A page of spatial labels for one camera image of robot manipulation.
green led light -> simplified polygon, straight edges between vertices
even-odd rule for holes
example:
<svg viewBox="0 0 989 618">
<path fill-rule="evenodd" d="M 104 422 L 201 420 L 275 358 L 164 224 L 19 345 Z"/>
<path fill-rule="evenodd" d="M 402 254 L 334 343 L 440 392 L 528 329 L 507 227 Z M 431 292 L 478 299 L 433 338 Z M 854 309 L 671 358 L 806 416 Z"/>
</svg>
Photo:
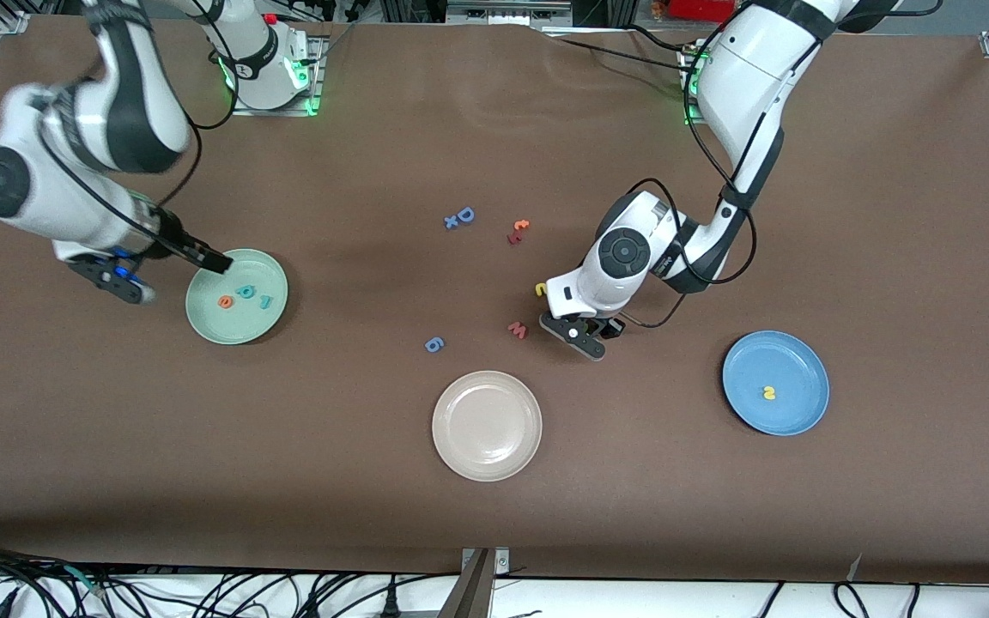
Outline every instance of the green led light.
<svg viewBox="0 0 989 618">
<path fill-rule="evenodd" d="M 292 86 L 297 88 L 303 88 L 307 84 L 307 70 L 303 68 L 300 63 L 289 62 L 285 63 L 285 70 L 289 71 L 289 78 L 292 79 Z"/>
<path fill-rule="evenodd" d="M 303 102 L 303 109 L 306 110 L 307 116 L 318 116 L 319 115 L 319 102 L 321 100 L 322 100 L 322 97 L 319 97 L 318 94 L 315 94 L 312 97 L 310 97 L 309 99 L 307 99 L 305 102 Z"/>
<path fill-rule="evenodd" d="M 228 67 L 225 67 L 223 63 L 220 63 L 220 70 L 223 71 L 223 81 L 228 85 L 228 90 L 235 90 L 235 85 L 231 81 L 231 74 L 228 73 Z"/>
</svg>

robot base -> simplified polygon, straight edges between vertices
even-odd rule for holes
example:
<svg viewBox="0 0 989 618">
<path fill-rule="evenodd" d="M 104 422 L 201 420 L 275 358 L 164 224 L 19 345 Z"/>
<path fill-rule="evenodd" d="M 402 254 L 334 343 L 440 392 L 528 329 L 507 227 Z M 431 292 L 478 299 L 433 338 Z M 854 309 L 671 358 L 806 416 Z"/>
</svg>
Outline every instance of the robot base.
<svg viewBox="0 0 989 618">
<path fill-rule="evenodd" d="M 292 67 L 291 77 L 295 83 L 301 83 L 302 90 L 286 105 L 276 109 L 263 110 L 248 106 L 242 100 L 235 102 L 235 116 L 272 116 L 298 118 L 318 116 L 319 99 L 323 95 L 323 81 L 326 78 L 325 53 L 330 50 L 330 36 L 312 36 L 299 30 L 292 30 L 288 25 L 278 22 L 272 25 L 275 30 L 285 32 L 289 39 Z"/>
</svg>

table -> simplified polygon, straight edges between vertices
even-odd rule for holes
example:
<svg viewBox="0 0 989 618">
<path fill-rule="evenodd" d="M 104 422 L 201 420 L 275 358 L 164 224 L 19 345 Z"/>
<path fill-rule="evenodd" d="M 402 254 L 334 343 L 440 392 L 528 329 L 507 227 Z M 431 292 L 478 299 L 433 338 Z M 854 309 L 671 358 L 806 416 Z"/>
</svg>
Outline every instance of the table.
<svg viewBox="0 0 989 618">
<path fill-rule="evenodd" d="M 200 28 L 156 32 L 185 108 L 219 118 Z M 634 36 L 594 40 L 666 58 Z M 0 98 L 94 50 L 82 20 L 34 17 L 1 44 Z M 285 266 L 286 316 L 258 343 L 193 333 L 184 263 L 146 265 L 160 300 L 127 306 L 0 223 L 0 545 L 430 572 L 506 545 L 532 574 L 654 578 L 840 579 L 863 554 L 863 579 L 989 582 L 989 60 L 969 38 L 835 36 L 784 126 L 749 273 L 589 363 L 507 325 L 535 324 L 534 284 L 636 180 L 710 215 L 719 179 L 675 75 L 524 27 L 355 27 L 318 117 L 205 134 L 172 204 Z M 162 195 L 185 159 L 118 180 Z M 464 206 L 476 222 L 446 231 Z M 651 282 L 629 310 L 673 300 Z M 723 356 L 759 329 L 827 365 L 831 407 L 800 437 L 726 406 Z M 533 462 L 497 484 L 453 474 L 429 435 L 440 391 L 486 368 L 544 414 Z"/>
</svg>

power cord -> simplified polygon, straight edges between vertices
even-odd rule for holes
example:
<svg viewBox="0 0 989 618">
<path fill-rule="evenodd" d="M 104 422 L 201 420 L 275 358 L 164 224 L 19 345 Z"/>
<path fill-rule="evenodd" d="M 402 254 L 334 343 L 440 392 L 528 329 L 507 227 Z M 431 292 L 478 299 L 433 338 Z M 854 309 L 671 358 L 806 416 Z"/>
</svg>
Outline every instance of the power cord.
<svg viewBox="0 0 989 618">
<path fill-rule="evenodd" d="M 682 306 L 682 301 L 686 299 L 687 296 L 689 296 L 689 294 L 682 294 L 682 296 L 679 296 L 678 301 L 675 302 L 674 306 L 671 307 L 670 313 L 667 313 L 666 317 L 664 317 L 662 321 L 655 322 L 655 324 L 647 324 L 646 322 L 641 322 L 633 318 L 632 316 L 629 316 L 627 312 L 621 312 L 621 317 L 629 322 L 632 322 L 632 324 L 637 325 L 637 327 L 643 329 L 657 329 L 658 327 L 662 327 L 663 324 L 666 324 L 666 322 L 670 322 L 670 318 L 674 317 L 674 313 L 678 312 L 678 307 Z"/>
<path fill-rule="evenodd" d="M 934 4 L 929 9 L 918 11 L 865 11 L 856 15 L 847 15 L 837 22 L 835 26 L 841 27 L 841 24 L 847 24 L 854 20 L 864 19 L 865 17 L 924 17 L 937 13 L 944 4 L 945 0 L 934 0 Z"/>
<path fill-rule="evenodd" d="M 388 584 L 388 598 L 384 601 L 384 610 L 380 611 L 380 618 L 399 618 L 399 599 L 396 599 L 396 574 L 392 573 L 391 583 Z"/>
<path fill-rule="evenodd" d="M 766 618 L 769 615 L 769 610 L 773 609 L 773 602 L 777 601 L 777 595 L 780 594 L 781 588 L 785 587 L 785 582 L 777 582 L 777 587 L 774 587 L 772 593 L 769 593 L 769 598 L 766 599 L 766 603 L 761 607 L 761 614 L 758 614 L 758 618 Z"/>
<path fill-rule="evenodd" d="M 228 58 L 232 58 L 233 55 L 231 52 L 231 46 L 228 45 L 228 40 L 224 39 L 223 32 L 220 32 L 220 28 L 216 26 L 215 20 L 213 20 L 212 17 L 209 16 L 209 12 L 205 10 L 203 5 L 201 5 L 201 3 L 198 0 L 190 0 L 190 1 L 193 3 L 193 7 L 196 7 L 197 11 L 201 12 L 201 16 L 204 17 L 204 20 L 206 20 L 209 23 L 209 26 L 212 27 L 212 31 L 216 32 L 216 38 L 220 39 L 220 44 L 223 45 L 223 51 L 225 52 L 225 54 L 228 55 Z M 214 122 L 212 124 L 197 124 L 197 122 L 193 120 L 192 117 L 189 116 L 189 113 L 184 108 L 182 108 L 181 110 L 182 113 L 184 113 L 185 117 L 189 119 L 189 125 L 196 126 L 196 128 L 200 130 L 213 130 L 213 129 L 221 128 L 221 126 L 223 126 L 228 120 L 231 120 L 231 117 L 233 116 L 233 114 L 235 114 L 235 106 L 237 105 L 237 103 L 239 103 L 239 71 L 231 70 L 230 75 L 232 79 L 232 94 L 231 94 L 231 105 L 228 106 L 228 113 L 225 113 L 223 118 L 220 118 L 219 121 Z"/>
<path fill-rule="evenodd" d="M 674 212 L 674 224 L 676 226 L 678 224 L 678 207 L 674 203 L 674 196 L 670 194 L 670 189 L 666 188 L 666 185 L 663 184 L 662 180 L 659 179 L 640 180 L 639 183 L 632 185 L 632 188 L 628 189 L 628 192 L 625 192 L 624 195 L 627 195 L 632 191 L 636 191 L 636 189 L 639 189 L 640 187 L 646 185 L 647 183 L 653 183 L 659 189 L 662 189 L 663 195 L 666 196 L 667 203 L 670 203 L 670 211 Z M 682 257 L 682 262 L 684 263 L 684 265 L 686 265 L 686 270 L 689 270 L 690 275 L 697 278 L 698 281 L 705 282 L 706 284 L 709 285 L 729 284 L 729 282 L 733 282 L 738 277 L 741 277 L 742 274 L 745 273 L 746 269 L 749 269 L 750 264 L 754 262 L 754 256 L 757 255 L 758 253 L 758 228 L 754 224 L 754 216 L 750 214 L 750 211 L 746 210 L 744 212 L 746 214 L 746 223 L 749 224 L 750 226 L 750 251 L 749 253 L 746 254 L 746 261 L 743 262 L 743 265 L 739 266 L 738 270 L 735 270 L 734 274 L 731 274 L 725 278 L 713 279 L 698 273 L 698 271 L 694 269 L 694 265 L 692 265 L 692 263 L 689 261 L 689 255 L 686 254 L 686 247 L 684 247 L 682 242 L 678 241 L 678 239 L 675 238 L 675 242 L 678 243 L 678 255 Z"/>
<path fill-rule="evenodd" d="M 639 62 L 648 64 L 648 65 L 662 66 L 662 67 L 672 68 L 673 70 L 680 70 L 680 71 L 688 71 L 688 70 L 690 70 L 690 67 L 683 67 L 683 66 L 679 66 L 679 65 L 676 65 L 676 64 L 672 64 L 672 63 L 664 63 L 664 62 L 660 62 L 660 60 L 655 60 L 655 59 L 651 59 L 651 58 L 643 58 L 643 56 L 636 56 L 636 55 L 633 55 L 633 54 L 625 54 L 624 51 L 610 50 L 610 48 L 608 48 L 608 47 L 599 47 L 599 46 L 596 46 L 596 45 L 590 45 L 589 43 L 580 43 L 580 42 L 578 42 L 578 40 L 564 39 L 562 37 L 557 38 L 557 40 L 560 40 L 562 43 L 566 43 L 568 45 L 573 45 L 573 46 L 576 46 L 576 47 L 584 47 L 586 50 L 594 50 L 595 52 L 603 52 L 604 54 L 611 54 L 613 56 L 620 56 L 620 58 L 628 58 L 628 59 L 632 59 L 632 60 L 639 60 Z"/>
<path fill-rule="evenodd" d="M 912 584 L 914 588 L 913 594 L 910 597 L 910 603 L 907 604 L 907 618 L 913 618 L 914 616 L 914 606 L 918 605 L 919 594 L 922 594 L 921 584 Z M 857 608 L 860 609 L 860 617 L 852 611 L 846 609 L 845 604 L 841 601 L 841 590 L 849 591 L 852 595 L 852 600 L 857 604 Z M 834 602 L 837 603 L 842 614 L 848 615 L 849 618 L 869 618 L 868 608 L 865 607 L 865 602 L 860 601 L 860 594 L 857 593 L 857 588 L 852 587 L 849 582 L 839 582 L 834 584 Z"/>
<path fill-rule="evenodd" d="M 174 243 L 168 241 L 168 239 L 162 238 L 162 236 L 150 231 L 149 228 L 141 226 L 140 223 L 136 222 L 128 215 L 123 214 L 123 212 L 115 208 L 113 204 L 110 204 L 109 201 L 98 195 L 98 191 L 95 191 L 94 187 L 88 185 L 85 180 L 79 179 L 78 173 L 75 173 L 74 169 L 68 167 L 62 158 L 59 158 L 59 155 L 56 154 L 55 151 L 52 151 L 52 146 L 48 145 L 47 137 L 44 136 L 43 118 L 38 118 L 38 123 L 38 128 L 36 128 L 36 136 L 39 138 L 40 146 L 44 148 L 44 152 L 46 152 L 48 156 L 51 156 L 52 161 L 55 161 L 56 166 L 60 169 L 60 172 L 66 173 L 71 180 L 75 181 L 75 184 L 78 185 L 80 189 L 86 191 L 87 195 L 91 196 L 91 198 L 97 201 L 97 203 L 101 204 L 102 208 L 105 208 L 110 212 L 110 214 L 117 216 L 117 218 L 126 223 L 127 226 L 132 227 L 133 230 L 140 232 L 140 234 L 144 235 L 145 238 L 148 238 L 149 241 L 161 244 L 164 249 L 170 251 L 173 255 L 177 255 L 177 257 L 187 259 L 189 263 L 195 264 L 197 262 L 197 258 L 190 257 L 187 251 L 182 249 L 182 247 L 176 246 Z"/>
<path fill-rule="evenodd" d="M 681 52 L 682 51 L 682 48 L 683 48 L 683 45 L 688 45 L 688 43 L 682 43 L 682 44 L 667 43 L 666 40 L 662 40 L 660 38 L 657 38 L 657 36 L 655 36 L 655 34 L 653 32 L 647 30 L 646 27 L 642 27 L 642 25 L 639 25 L 639 24 L 629 23 L 628 25 L 624 25 L 624 27 L 621 27 L 621 29 L 622 30 L 634 30 L 636 32 L 639 32 L 640 34 L 646 36 L 647 39 L 650 40 L 655 45 L 658 45 L 659 47 L 664 48 L 664 50 L 670 50 L 672 52 L 673 51 L 674 52 Z"/>
<path fill-rule="evenodd" d="M 378 596 L 380 593 L 385 593 L 386 591 L 389 590 L 389 588 L 398 587 L 398 586 L 406 586 L 407 584 L 413 584 L 415 582 L 421 582 L 421 580 L 423 580 L 423 579 L 444 578 L 445 576 L 448 576 L 448 575 L 459 575 L 459 573 L 429 573 L 427 575 L 417 575 L 415 578 L 407 579 L 407 580 L 404 580 L 403 582 L 399 582 L 399 583 L 396 583 L 396 584 L 388 584 L 387 586 L 380 588 L 380 590 L 372 591 L 372 593 L 369 593 L 369 594 L 367 594 L 365 596 L 362 596 L 361 598 L 358 598 L 357 601 L 354 601 L 354 602 L 350 603 L 349 605 L 347 605 L 345 607 L 342 607 L 342 609 L 340 609 L 338 611 L 335 611 L 334 615 L 331 615 L 331 618 L 342 618 L 342 614 L 345 614 L 346 611 L 350 611 L 354 607 L 357 607 L 358 605 L 361 605 L 361 603 L 364 603 L 364 602 L 368 601 L 368 599 L 373 598 L 374 596 Z"/>
</svg>

